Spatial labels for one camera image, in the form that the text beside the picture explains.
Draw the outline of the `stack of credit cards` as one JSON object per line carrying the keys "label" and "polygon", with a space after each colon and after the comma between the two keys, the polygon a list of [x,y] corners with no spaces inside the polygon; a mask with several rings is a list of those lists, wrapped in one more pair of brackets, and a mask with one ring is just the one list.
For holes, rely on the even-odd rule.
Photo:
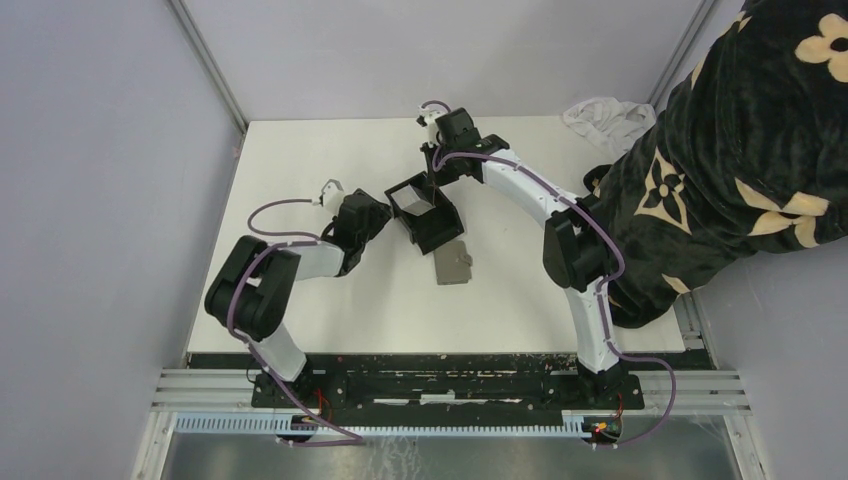
{"label": "stack of credit cards", "polygon": [[424,193],[411,184],[391,192],[389,198],[402,212],[412,216],[422,216],[435,208]]}

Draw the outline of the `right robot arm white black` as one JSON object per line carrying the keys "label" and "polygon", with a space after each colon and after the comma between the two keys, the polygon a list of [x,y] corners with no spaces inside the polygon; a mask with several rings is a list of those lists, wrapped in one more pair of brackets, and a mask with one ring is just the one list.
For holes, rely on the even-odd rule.
{"label": "right robot arm white black", "polygon": [[576,332],[578,396],[591,408],[606,406],[627,375],[608,302],[608,285],[623,273],[624,260],[602,225],[598,199],[556,186],[501,137],[481,136],[463,108],[428,101],[419,106],[416,121],[427,131],[421,150],[435,185],[471,177],[511,200],[542,228],[543,268],[566,294]]}

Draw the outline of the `black plastic card box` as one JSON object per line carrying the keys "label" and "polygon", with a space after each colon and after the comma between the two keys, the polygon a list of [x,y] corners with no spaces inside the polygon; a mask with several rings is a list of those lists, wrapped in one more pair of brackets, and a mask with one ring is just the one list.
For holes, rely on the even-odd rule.
{"label": "black plastic card box", "polygon": [[389,188],[385,195],[393,217],[423,255],[465,233],[456,206],[424,171]]}

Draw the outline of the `grey leather card holder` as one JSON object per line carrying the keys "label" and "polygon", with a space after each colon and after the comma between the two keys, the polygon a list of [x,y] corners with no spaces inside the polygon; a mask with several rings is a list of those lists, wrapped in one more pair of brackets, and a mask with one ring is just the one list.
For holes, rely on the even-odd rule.
{"label": "grey leather card holder", "polygon": [[473,258],[464,241],[449,241],[438,247],[433,256],[439,286],[467,284],[472,279]]}

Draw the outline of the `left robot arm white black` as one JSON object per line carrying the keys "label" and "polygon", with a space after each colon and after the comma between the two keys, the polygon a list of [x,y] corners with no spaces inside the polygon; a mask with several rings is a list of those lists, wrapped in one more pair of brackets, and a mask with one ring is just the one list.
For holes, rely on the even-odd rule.
{"label": "left robot arm white black", "polygon": [[277,380],[280,398],[294,407],[307,404],[315,391],[314,379],[303,373],[306,354],[283,322],[294,284],[349,274],[392,218],[388,204],[361,189],[346,193],[334,183],[311,203],[333,213],[321,234],[277,232],[278,243],[266,242],[258,230],[241,236],[203,302],[205,312],[248,347]]}

